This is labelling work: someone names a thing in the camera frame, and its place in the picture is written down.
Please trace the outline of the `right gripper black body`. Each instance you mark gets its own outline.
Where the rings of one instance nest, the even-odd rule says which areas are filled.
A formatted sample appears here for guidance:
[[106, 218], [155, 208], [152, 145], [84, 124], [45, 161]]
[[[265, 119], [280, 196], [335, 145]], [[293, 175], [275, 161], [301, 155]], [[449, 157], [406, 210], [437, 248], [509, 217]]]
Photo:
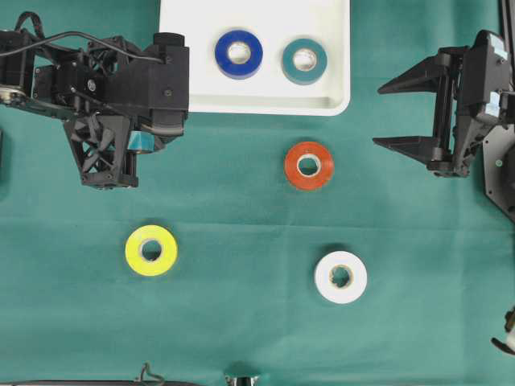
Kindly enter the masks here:
[[459, 107], [459, 88], [464, 54], [469, 48], [441, 49], [437, 55], [447, 56], [447, 73], [439, 80], [436, 107], [442, 118], [436, 118], [434, 135], [439, 139], [434, 150], [435, 175], [439, 177], [466, 177], [477, 149], [499, 119], [486, 114], [471, 116]]

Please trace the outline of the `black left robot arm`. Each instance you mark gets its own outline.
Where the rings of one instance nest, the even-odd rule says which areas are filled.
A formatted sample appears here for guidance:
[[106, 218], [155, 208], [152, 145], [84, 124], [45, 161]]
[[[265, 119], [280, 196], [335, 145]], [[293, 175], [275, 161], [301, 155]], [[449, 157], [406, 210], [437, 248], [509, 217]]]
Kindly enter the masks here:
[[136, 187], [137, 153], [128, 145], [138, 114], [119, 94], [109, 101], [108, 83], [136, 64], [162, 62], [154, 47], [143, 51], [121, 36], [47, 36], [40, 17], [25, 11], [1, 33], [1, 103], [62, 121], [83, 185]]

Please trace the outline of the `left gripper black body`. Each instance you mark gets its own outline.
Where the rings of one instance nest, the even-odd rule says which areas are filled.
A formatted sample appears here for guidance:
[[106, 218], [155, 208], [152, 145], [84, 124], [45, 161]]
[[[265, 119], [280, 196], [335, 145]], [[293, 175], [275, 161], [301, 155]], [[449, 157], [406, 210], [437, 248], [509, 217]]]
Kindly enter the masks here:
[[127, 149], [135, 118], [116, 105], [109, 82], [139, 49], [121, 36], [88, 43], [62, 66], [62, 103], [72, 109], [64, 132], [83, 185], [136, 187], [136, 154]]

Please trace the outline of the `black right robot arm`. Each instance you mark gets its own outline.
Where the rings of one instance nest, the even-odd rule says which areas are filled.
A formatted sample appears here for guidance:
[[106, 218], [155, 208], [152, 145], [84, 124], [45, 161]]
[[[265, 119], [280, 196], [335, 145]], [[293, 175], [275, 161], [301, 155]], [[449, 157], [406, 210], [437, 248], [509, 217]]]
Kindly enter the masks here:
[[446, 47], [388, 83], [380, 94], [435, 94], [430, 136], [374, 138], [412, 158], [434, 175], [466, 177], [484, 152], [487, 196], [514, 217], [514, 90], [509, 54], [488, 45]]

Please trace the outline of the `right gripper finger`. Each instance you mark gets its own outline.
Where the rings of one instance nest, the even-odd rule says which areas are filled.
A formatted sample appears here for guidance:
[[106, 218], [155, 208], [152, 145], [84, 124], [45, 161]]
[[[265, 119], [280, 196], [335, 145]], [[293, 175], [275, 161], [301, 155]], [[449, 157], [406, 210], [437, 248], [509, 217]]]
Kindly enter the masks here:
[[439, 80], [447, 73], [447, 56], [429, 56], [403, 72], [400, 76], [383, 84], [379, 94], [401, 92], [437, 92]]
[[439, 139], [426, 136], [408, 136], [395, 138], [373, 138], [376, 145], [398, 152], [424, 164], [428, 170], [435, 171], [433, 162], [434, 149], [439, 148]]

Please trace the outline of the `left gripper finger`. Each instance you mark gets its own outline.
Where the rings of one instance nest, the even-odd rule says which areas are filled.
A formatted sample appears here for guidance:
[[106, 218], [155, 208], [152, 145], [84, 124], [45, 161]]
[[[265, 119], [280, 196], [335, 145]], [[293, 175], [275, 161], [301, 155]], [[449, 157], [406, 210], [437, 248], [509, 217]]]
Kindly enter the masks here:
[[133, 130], [130, 133], [127, 150], [138, 154], [154, 152], [154, 135], [144, 131]]

